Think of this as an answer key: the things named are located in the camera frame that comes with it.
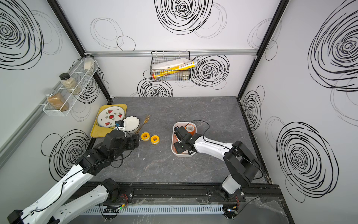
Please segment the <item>white plastic storage box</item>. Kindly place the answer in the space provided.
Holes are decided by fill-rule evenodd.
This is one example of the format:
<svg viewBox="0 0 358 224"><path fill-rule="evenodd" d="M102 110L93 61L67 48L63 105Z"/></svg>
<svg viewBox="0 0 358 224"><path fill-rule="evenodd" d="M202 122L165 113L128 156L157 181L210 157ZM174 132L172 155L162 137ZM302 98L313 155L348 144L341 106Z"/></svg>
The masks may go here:
<svg viewBox="0 0 358 224"><path fill-rule="evenodd" d="M177 142L174 142L174 139L173 139L173 135L174 135L174 131L176 130L177 127L185 127L186 125L188 124L192 124L193 126L195 126L195 133L193 134L196 134L197 133L197 126L192 123L192 122L177 122L173 125L173 132L172 132L172 146L171 146L171 150L172 152L174 153L175 156L177 157L184 157L184 158L188 158L188 157L193 157L196 153L194 151L184 151L183 153L178 153L175 146L174 146L174 143L177 143Z"/></svg>

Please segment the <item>watermelon pattern plate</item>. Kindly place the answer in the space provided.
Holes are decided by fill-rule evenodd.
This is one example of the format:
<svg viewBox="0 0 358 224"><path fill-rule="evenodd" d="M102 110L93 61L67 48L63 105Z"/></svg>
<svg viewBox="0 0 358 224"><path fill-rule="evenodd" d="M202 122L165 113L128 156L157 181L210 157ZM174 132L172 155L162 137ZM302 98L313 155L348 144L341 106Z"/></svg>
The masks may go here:
<svg viewBox="0 0 358 224"><path fill-rule="evenodd" d="M111 106L99 113L97 123L101 127L114 127L116 121L125 118L125 111L122 107Z"/></svg>

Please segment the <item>spice jar far clear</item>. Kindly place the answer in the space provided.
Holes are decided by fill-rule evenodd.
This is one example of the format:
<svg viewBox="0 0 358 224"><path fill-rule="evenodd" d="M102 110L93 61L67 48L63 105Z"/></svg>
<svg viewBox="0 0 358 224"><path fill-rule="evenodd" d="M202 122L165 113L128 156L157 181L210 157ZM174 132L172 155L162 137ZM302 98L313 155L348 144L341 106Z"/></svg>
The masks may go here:
<svg viewBox="0 0 358 224"><path fill-rule="evenodd" d="M95 65L94 56L93 55L86 55L84 57L84 70L93 72L94 71L94 65Z"/></svg>

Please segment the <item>white scalloped bowl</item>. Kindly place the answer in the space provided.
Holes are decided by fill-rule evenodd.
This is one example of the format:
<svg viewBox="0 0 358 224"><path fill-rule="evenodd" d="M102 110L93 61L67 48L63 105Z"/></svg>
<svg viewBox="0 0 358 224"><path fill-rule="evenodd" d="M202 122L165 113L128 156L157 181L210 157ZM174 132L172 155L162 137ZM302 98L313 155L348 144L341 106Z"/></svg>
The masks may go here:
<svg viewBox="0 0 358 224"><path fill-rule="evenodd" d="M123 122L124 127L122 128L122 130L130 134L135 133L140 125L140 119L135 116L126 117Z"/></svg>

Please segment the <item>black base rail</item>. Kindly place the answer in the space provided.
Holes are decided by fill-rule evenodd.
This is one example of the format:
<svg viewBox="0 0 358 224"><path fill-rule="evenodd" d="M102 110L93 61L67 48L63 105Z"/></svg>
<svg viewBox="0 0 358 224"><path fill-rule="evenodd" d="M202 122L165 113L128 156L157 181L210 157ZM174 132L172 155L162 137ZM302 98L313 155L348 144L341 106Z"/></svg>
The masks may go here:
<svg viewBox="0 0 358 224"><path fill-rule="evenodd" d="M254 184L250 187L240 187L234 193L227 193L220 183L119 183L108 179L101 183L104 196L95 190L94 183L86 183L70 196L71 202L64 204L50 219L51 224L58 224L61 220L72 220L97 206L105 218L114 218L119 214L119 206L124 205L128 211L130 204L137 206L139 202L159 198L189 198L204 204L218 203L223 206L223 215L228 219L238 216L244 209L243 202L249 204L247 197L278 197L282 205L284 216L289 223L294 223L291 212L283 198L278 185Z"/></svg>

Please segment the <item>black corner frame post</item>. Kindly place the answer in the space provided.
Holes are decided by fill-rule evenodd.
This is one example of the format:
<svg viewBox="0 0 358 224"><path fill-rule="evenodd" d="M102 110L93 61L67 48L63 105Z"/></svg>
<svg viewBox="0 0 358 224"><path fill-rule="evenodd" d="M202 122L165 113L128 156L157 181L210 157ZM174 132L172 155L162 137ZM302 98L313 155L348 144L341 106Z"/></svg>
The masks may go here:
<svg viewBox="0 0 358 224"><path fill-rule="evenodd" d="M280 22L280 20L282 18L282 15L283 15L287 5L289 4L289 2L290 2L289 0L281 0L279 2L279 5L278 5L278 7L277 7L277 9L276 9L276 11L274 13L274 16L273 16L273 18L272 18L272 20L271 20L271 22L269 24L268 29L267 29L267 32L265 33L265 36L263 37L263 41L262 41L262 43L261 43L261 45L260 45L260 47L259 47L259 49L257 51L256 58L253 60L253 63L251 64L251 67L250 67L250 69L249 69L249 71L248 71L248 73L247 73L247 75L246 75L246 77L244 79L242 87L241 87L241 89L239 91L239 94L237 96L238 100L242 99L243 94L244 94L246 88L248 87L249 82L250 82L250 80L251 80L251 78L252 78L252 76L253 76L253 74L254 74L254 72L255 72L255 70L256 70L256 68L257 68L257 66L258 66L258 64L259 64L259 62L260 62L260 60L261 60L261 58L262 58L262 56L263 56L268 44L269 44L269 42L270 42L270 40L271 40L271 38L273 37L273 34L274 34L274 32L275 32L275 30L276 30L276 28L277 28L277 26L278 26L278 24L279 24L279 22Z"/></svg>
<svg viewBox="0 0 358 224"><path fill-rule="evenodd" d="M56 15L56 17L59 20L59 22L61 23L61 26L65 30L67 36L71 40L71 42L72 42L73 46L75 47L76 51L78 52L79 56L80 57L85 57L86 51L85 51L84 47L82 46L82 44L80 43L77 35L75 34L73 28L71 27L69 21L67 20L67 18L65 16L63 10L61 9L59 3L56 0L47 0L47 3L50 5L52 11ZM102 94L106 98L107 104L108 105L112 104L113 99L110 97L109 92L105 88L105 85L104 85L103 81L101 80L101 78L99 76L99 73L95 72L93 77L94 77L94 80L96 81L98 87L100 88Z"/></svg>

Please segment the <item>yellow tape spool uncovered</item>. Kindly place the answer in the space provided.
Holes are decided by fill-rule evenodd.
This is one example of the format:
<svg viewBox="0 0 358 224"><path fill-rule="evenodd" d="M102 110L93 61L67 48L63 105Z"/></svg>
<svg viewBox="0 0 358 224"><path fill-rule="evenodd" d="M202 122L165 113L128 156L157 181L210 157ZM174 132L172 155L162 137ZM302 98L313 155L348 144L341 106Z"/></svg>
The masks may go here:
<svg viewBox="0 0 358 224"><path fill-rule="evenodd" d="M159 136L153 135L153 136L151 137L151 143L152 143L153 145L157 145L157 144L159 144L159 142L160 142Z"/></svg>

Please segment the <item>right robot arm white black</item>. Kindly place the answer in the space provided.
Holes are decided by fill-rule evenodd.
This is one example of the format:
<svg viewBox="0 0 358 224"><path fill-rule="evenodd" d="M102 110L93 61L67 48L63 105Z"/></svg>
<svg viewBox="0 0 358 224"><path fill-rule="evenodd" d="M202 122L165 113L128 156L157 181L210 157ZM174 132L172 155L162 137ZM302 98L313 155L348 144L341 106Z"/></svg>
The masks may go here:
<svg viewBox="0 0 358 224"><path fill-rule="evenodd" d="M223 197L231 197L241 187L249 187L256 174L261 171L256 156L241 141L218 142L202 134L192 135L185 127L174 127L173 134L178 139L173 146L179 154L206 154L225 163L229 175L221 184L220 192Z"/></svg>

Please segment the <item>spice jar black lid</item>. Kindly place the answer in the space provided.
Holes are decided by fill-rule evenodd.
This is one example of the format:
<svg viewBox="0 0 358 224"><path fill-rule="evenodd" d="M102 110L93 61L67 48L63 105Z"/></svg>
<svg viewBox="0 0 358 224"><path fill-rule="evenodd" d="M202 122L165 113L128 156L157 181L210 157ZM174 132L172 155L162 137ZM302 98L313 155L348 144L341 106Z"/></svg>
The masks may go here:
<svg viewBox="0 0 358 224"><path fill-rule="evenodd" d="M59 75L62 85L72 95L79 95L81 87L78 82L70 76L68 73L62 73Z"/></svg>

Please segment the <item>yellow plastic tray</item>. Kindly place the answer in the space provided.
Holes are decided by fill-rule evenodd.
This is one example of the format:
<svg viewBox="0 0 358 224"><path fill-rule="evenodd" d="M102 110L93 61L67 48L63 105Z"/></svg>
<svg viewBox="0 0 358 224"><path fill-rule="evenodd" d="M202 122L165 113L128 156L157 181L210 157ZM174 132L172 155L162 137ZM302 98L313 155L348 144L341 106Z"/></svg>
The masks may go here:
<svg viewBox="0 0 358 224"><path fill-rule="evenodd" d="M108 107L111 107L111 106L119 106L119 107L122 107L125 111L125 116L126 116L126 110L127 110L127 105L126 104L118 104L118 105L104 105L102 107L100 107L99 111L98 111L98 115L100 112L102 112L105 108L108 108ZM98 125L97 123L97 118L98 118L98 115L95 119L95 123L93 125L93 128L92 128L92 131L90 133L90 136L92 138L101 138L101 137L105 137L106 134L110 133L114 127L101 127Z"/></svg>

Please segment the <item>black corner frame post right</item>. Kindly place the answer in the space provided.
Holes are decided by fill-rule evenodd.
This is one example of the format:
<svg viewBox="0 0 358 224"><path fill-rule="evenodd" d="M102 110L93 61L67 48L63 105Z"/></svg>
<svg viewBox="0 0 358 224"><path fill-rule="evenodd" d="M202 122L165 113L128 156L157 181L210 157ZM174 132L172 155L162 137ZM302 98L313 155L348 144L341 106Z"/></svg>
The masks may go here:
<svg viewBox="0 0 358 224"><path fill-rule="evenodd" d="M269 42L270 42L270 40L271 40L271 38L273 37L273 34L274 34L274 32L275 32L275 30L276 30L276 28L277 28L277 26L278 26L278 24L279 24L279 22L280 22L280 20L282 18L282 15L283 15L287 5L289 4L289 2L290 2L289 0L281 0L279 2L279 5L278 5L278 7L277 7L277 9L276 9L276 11L274 13L274 16L273 16L273 18L272 18L272 20L271 20L271 22L269 24L268 29L267 29L267 32L265 33L265 36L263 37L263 41L262 41L262 43L261 43L261 45L260 45L260 47L259 47L259 49L257 51L256 58L253 60L253 63L251 64L251 67L250 67L250 69L249 69L249 71L248 71L248 73L247 73L247 75L246 75L246 77L244 79L242 87L241 87L241 89L239 91L239 94L237 96L238 100L242 99L243 94L244 94L246 88L248 87L249 82L250 82L250 80L251 80L251 78L252 78L252 76L253 76L253 74L254 74L254 72L255 72L255 70L256 70L256 68L257 68L257 66L258 66L258 64L259 64L259 62L260 62L260 60L261 60L261 58L262 58L262 56L263 56L268 44L269 44Z"/></svg>

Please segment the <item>black corner frame post left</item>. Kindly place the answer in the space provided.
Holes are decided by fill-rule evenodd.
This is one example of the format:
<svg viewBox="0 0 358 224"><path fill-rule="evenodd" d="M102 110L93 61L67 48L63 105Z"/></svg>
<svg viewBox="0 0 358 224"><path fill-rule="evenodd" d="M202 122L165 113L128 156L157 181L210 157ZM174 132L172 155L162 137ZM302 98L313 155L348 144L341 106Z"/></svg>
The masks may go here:
<svg viewBox="0 0 358 224"><path fill-rule="evenodd" d="M56 15L56 17L59 20L59 22L61 23L61 26L65 30L67 36L71 40L71 42L72 42L73 46L75 47L76 51L78 52L79 56L80 57L85 57L86 51L85 51L84 47L82 46L82 44L80 43L77 35L75 34L73 28L71 27L69 21L67 20L67 18L65 16L63 10L61 9L59 3L56 0L47 0L47 3L50 5L52 11ZM104 85L103 81L101 80L101 78L99 76L99 73L95 72L93 77L94 77L94 80L96 81L98 87L100 88L102 94L106 98L107 104L108 105L112 104L113 99L110 97L109 92L105 88L105 85Z"/></svg>

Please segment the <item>yellow tape spool behind top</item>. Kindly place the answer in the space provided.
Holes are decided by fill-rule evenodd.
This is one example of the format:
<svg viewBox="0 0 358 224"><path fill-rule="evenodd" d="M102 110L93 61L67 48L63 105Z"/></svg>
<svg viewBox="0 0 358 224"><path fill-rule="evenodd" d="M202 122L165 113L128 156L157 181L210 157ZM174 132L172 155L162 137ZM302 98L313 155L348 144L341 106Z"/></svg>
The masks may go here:
<svg viewBox="0 0 358 224"><path fill-rule="evenodd" d="M141 134L141 140L143 140L143 141L149 141L150 138L151 138L151 136L148 132L144 132Z"/></svg>

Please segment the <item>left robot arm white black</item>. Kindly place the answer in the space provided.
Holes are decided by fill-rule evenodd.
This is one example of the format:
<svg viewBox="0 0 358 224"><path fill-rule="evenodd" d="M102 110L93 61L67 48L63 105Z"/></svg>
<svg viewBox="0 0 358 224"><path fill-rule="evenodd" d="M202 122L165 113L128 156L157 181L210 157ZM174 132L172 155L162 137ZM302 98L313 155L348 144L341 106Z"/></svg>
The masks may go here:
<svg viewBox="0 0 358 224"><path fill-rule="evenodd" d="M108 178L95 189L68 202L85 183L107 168L112 162L124 161L123 153L139 146L139 135L113 130L102 143L87 150L67 174L48 192L24 210L14 210L7 217L11 224L67 224L95 205L120 198L127 199L119 185Z"/></svg>

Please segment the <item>yellow white foil box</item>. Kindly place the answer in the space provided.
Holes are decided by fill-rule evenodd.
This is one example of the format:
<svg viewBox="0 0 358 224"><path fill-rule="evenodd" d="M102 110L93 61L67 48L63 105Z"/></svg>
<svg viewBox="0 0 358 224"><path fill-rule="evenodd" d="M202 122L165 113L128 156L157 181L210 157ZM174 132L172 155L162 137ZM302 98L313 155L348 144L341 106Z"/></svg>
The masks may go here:
<svg viewBox="0 0 358 224"><path fill-rule="evenodd" d="M197 67L197 61L186 58L178 58L166 62L155 63L151 66L152 79L189 81L191 70Z"/></svg>

